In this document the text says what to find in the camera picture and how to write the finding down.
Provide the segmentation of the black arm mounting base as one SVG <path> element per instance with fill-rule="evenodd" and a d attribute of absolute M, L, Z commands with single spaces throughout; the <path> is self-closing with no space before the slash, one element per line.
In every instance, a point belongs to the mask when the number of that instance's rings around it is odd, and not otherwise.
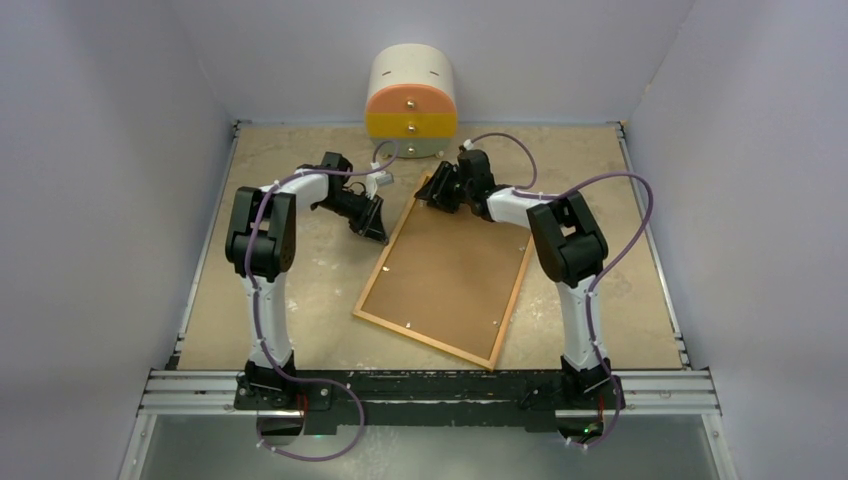
<path fill-rule="evenodd" d="M 609 382 L 586 391 L 560 369 L 305 370 L 284 379 L 264 368 L 236 377 L 234 407 L 289 412 L 307 435 L 340 426 L 517 427 L 595 436 L 617 404 Z"/>

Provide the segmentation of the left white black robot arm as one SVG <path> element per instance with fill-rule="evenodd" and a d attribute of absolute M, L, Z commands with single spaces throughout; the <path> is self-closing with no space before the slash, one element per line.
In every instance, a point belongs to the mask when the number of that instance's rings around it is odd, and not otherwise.
<path fill-rule="evenodd" d="M 386 165 L 374 160 L 363 173 L 363 187 L 340 153 L 327 152 L 318 165 L 303 165 L 282 180 L 263 187 L 240 187 L 233 201 L 225 240 L 225 257 L 240 277 L 249 299 L 252 348 L 242 378 L 245 389 L 258 390 L 272 408 L 297 399 L 294 349 L 286 322 L 286 276 L 296 255 L 297 217 L 323 208 L 347 220 L 350 230 L 385 244 L 383 199 L 378 190 L 392 183 Z"/>

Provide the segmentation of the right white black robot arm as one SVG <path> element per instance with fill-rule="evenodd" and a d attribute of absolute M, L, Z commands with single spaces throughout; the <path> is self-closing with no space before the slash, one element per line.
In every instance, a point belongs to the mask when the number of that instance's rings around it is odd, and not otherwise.
<path fill-rule="evenodd" d="M 487 154 L 463 150 L 455 164 L 443 161 L 414 194 L 427 206 L 455 213 L 466 205 L 493 223 L 530 230 L 542 270 L 560 297 L 565 333 L 561 392 L 576 407 L 596 399 L 609 380 L 598 308 L 588 300 L 608 256 L 608 245 L 582 194 L 551 196 L 498 184 Z"/>

